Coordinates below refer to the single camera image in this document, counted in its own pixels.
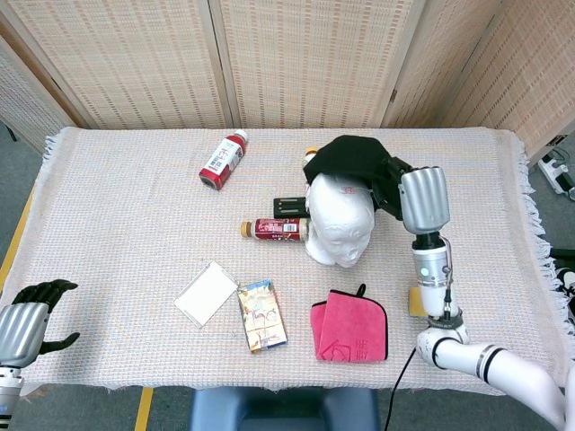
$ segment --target gray carpet floor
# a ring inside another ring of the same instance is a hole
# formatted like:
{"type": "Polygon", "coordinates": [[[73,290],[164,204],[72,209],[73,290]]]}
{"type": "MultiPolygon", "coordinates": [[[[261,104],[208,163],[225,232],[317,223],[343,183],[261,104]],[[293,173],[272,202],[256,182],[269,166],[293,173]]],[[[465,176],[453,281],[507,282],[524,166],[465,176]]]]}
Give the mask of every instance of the gray carpet floor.
{"type": "MultiPolygon", "coordinates": [[[[575,160],[575,136],[562,147],[575,160]]],[[[0,124],[0,259],[8,248],[40,163],[39,154],[22,141],[12,142],[0,124]]],[[[575,175],[575,167],[571,167],[571,172],[575,175]]],[[[533,196],[547,231],[546,239],[555,247],[575,248],[575,202],[555,195],[538,170],[531,173],[530,180],[536,189],[533,196]]],[[[140,393],[141,388],[136,387],[107,391],[85,386],[48,385],[41,393],[20,401],[11,429],[130,430],[136,421],[140,393]]],[[[379,392],[382,421],[385,421],[390,395],[389,390],[379,392]]],[[[156,389],[148,429],[188,429],[192,397],[193,391],[188,388],[156,389]]],[[[510,397],[459,391],[398,391],[389,429],[552,430],[536,414],[510,397]]]]}

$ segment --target white card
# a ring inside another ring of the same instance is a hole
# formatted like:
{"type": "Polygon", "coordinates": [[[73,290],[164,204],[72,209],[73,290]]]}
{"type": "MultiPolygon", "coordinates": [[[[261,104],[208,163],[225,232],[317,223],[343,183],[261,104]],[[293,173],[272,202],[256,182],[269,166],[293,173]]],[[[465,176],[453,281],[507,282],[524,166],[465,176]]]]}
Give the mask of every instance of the white card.
{"type": "Polygon", "coordinates": [[[238,283],[212,261],[191,280],[173,303],[201,328],[237,287],[238,283]]]}

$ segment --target pink microfiber cloth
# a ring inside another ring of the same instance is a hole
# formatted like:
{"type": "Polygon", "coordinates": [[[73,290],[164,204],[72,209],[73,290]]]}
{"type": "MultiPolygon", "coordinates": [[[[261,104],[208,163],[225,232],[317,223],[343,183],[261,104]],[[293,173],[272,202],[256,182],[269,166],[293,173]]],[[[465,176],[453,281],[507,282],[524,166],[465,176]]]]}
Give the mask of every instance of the pink microfiber cloth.
{"type": "Polygon", "coordinates": [[[377,362],[387,359],[387,315],[384,307],[355,295],[331,290],[327,301],[312,306],[315,357],[335,362],[377,362]]]}

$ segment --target red plastic bottle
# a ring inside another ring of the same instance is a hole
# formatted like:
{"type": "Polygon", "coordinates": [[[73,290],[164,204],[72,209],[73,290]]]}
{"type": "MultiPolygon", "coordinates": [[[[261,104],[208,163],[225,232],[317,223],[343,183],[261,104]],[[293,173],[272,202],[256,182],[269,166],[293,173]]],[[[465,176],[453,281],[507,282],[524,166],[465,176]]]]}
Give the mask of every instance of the red plastic bottle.
{"type": "Polygon", "coordinates": [[[236,130],[233,135],[225,137],[199,172],[201,181],[213,189],[222,189],[242,160],[247,143],[248,135],[243,130],[236,130]]]}

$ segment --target bottle cap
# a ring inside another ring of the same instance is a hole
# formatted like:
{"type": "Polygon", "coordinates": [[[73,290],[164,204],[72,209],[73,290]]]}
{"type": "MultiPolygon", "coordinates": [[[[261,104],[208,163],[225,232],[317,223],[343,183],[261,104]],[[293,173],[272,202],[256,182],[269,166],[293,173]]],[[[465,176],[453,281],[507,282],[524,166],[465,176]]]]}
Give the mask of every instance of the bottle cap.
{"type": "Polygon", "coordinates": [[[249,238],[252,236],[252,222],[242,222],[240,226],[240,233],[243,238],[249,238]]]}
{"type": "Polygon", "coordinates": [[[245,130],[241,130],[240,128],[238,128],[235,132],[234,135],[238,135],[241,139],[243,139],[243,141],[247,144],[248,143],[248,134],[245,133],[245,130]]]}

